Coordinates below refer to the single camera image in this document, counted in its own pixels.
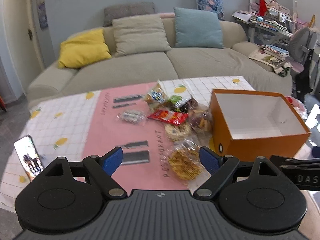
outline beige pillow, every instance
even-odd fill
[[[171,47],[159,15],[141,15],[112,21],[117,54],[168,51]]]

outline blue pillow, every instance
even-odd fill
[[[174,8],[176,47],[223,48],[217,14],[209,11]]]
[[[197,5],[199,10],[215,12],[219,20],[224,20],[222,0],[197,0]]]

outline door handle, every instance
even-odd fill
[[[29,39],[32,41],[33,35],[32,35],[32,31],[30,29],[28,29],[28,35],[29,35]]]

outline candy package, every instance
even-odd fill
[[[127,109],[122,113],[117,115],[118,119],[123,122],[133,123],[143,125],[146,116],[142,111],[134,110],[134,109]]]
[[[181,125],[172,125],[166,123],[164,125],[164,129],[167,137],[174,142],[182,141],[184,138],[189,137],[192,133],[192,129],[187,123],[183,123]]]
[[[198,102],[192,96],[173,95],[169,98],[168,103],[172,111],[183,113],[188,113],[189,108],[198,106]]]
[[[143,100],[148,103],[151,112],[154,112],[168,100],[168,97],[158,81],[158,83],[143,97]]]
[[[209,107],[199,104],[189,111],[190,126],[196,132],[211,132],[212,116]]]
[[[199,151],[200,147],[190,140],[184,140],[167,151],[167,161],[180,179],[194,180],[202,172]]]
[[[148,118],[169,123],[169,124],[180,125],[187,120],[188,114],[165,111],[165,110],[159,109],[155,111],[153,114],[149,115]]]

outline metal screw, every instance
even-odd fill
[[[197,195],[200,197],[209,197],[212,195],[212,191],[207,188],[201,188],[197,190]]]
[[[113,188],[111,190],[109,190],[109,195],[113,196],[113,197],[120,197],[124,194],[124,190],[121,188]]]

